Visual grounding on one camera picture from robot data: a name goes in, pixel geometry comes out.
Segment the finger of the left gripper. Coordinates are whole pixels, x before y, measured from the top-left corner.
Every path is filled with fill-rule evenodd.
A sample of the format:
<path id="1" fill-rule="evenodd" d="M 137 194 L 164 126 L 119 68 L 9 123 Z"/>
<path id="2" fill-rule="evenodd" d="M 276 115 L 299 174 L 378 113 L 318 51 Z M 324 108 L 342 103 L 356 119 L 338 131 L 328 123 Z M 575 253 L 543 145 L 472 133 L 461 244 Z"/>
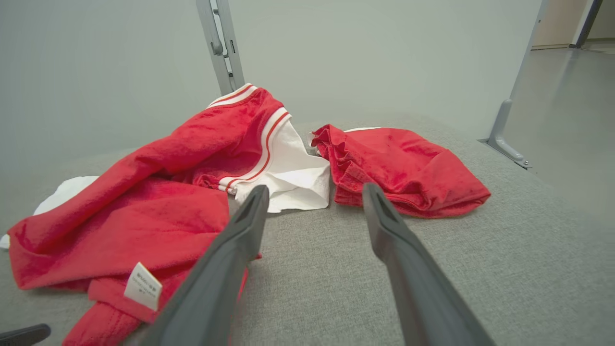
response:
<path id="1" fill-rule="evenodd" d="M 0 333 L 1 346 L 33 346 L 51 335 L 48 324 L 37 324 L 28 328 L 15 329 Z"/>

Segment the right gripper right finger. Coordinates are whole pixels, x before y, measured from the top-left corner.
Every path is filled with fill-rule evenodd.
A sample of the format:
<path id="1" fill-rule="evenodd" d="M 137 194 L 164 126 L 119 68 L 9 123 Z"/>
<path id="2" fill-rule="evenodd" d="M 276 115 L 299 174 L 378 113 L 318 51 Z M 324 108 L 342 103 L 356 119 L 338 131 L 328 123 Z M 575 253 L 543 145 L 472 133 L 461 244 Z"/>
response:
<path id="1" fill-rule="evenodd" d="M 407 346 L 492 346 L 494 341 L 376 184 L 363 187 L 375 256 L 387 269 Z"/>

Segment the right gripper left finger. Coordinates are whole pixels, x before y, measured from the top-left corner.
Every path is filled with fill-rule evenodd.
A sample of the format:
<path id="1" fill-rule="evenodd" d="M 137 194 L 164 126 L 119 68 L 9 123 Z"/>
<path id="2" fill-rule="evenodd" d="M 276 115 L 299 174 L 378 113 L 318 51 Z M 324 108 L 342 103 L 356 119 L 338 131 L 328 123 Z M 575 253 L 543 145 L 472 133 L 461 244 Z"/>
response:
<path id="1" fill-rule="evenodd" d="M 260 253 L 270 193 L 259 185 L 141 339 L 143 346 L 226 346 L 248 264 Z"/>

